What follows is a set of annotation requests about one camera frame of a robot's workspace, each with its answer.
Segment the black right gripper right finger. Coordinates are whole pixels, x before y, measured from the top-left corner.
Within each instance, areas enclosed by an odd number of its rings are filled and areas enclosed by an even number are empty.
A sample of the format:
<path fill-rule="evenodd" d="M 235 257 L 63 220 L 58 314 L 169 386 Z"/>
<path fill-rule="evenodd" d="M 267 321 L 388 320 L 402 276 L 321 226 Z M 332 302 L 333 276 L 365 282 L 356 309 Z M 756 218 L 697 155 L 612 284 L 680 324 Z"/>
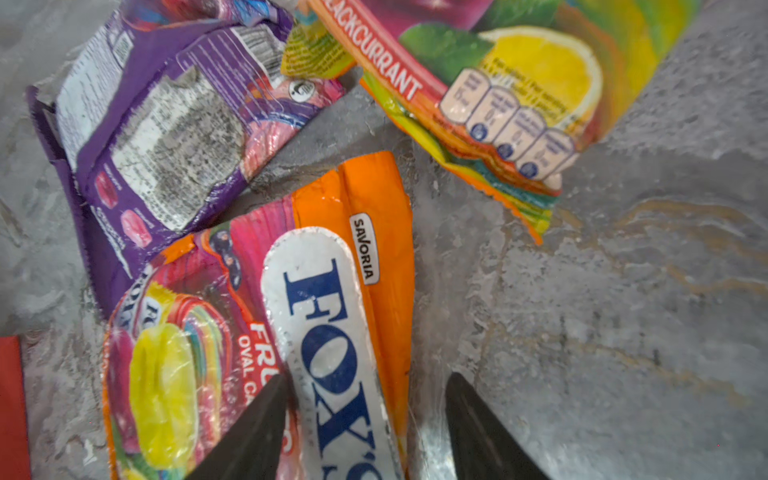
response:
<path fill-rule="evenodd" d="M 468 380 L 452 373 L 445 413 L 459 479 L 548 480 Z"/>

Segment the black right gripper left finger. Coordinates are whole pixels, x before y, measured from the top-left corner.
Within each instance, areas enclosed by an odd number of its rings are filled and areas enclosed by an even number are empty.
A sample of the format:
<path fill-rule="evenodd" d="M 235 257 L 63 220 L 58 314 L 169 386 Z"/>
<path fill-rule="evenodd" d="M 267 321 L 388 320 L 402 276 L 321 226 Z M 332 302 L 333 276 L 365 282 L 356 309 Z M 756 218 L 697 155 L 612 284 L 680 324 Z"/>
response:
<path fill-rule="evenodd" d="M 286 426 L 288 382 L 272 377 L 188 480 L 275 480 Z"/>

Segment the red paper bag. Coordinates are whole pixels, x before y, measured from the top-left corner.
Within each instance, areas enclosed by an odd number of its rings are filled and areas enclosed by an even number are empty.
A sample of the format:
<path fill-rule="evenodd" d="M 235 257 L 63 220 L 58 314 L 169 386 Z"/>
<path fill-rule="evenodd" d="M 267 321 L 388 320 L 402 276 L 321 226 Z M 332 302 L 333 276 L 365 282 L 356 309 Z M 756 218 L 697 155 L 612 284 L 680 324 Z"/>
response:
<path fill-rule="evenodd" d="M 1 338 L 1 478 L 31 479 L 20 341 Z"/>

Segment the purple candy bag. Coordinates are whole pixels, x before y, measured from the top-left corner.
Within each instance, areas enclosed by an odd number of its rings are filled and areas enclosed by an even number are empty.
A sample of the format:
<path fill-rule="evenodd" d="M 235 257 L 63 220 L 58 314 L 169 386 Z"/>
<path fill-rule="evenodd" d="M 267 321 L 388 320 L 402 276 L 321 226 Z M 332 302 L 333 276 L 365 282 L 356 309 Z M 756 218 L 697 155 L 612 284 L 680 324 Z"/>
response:
<path fill-rule="evenodd" d="M 27 89 L 103 314 L 343 96 L 282 72 L 293 27 L 271 1 L 124 1 L 52 102 Z"/>

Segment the orange Fox's fruits candy bag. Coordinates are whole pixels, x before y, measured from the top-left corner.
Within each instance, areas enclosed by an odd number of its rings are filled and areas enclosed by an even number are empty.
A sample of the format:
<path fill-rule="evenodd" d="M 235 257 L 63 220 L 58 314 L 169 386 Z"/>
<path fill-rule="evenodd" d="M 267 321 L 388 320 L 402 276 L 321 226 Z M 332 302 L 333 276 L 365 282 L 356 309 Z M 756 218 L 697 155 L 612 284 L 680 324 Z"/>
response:
<path fill-rule="evenodd" d="M 289 1 L 294 75 L 352 67 L 390 120 L 534 239 L 700 1 Z"/>

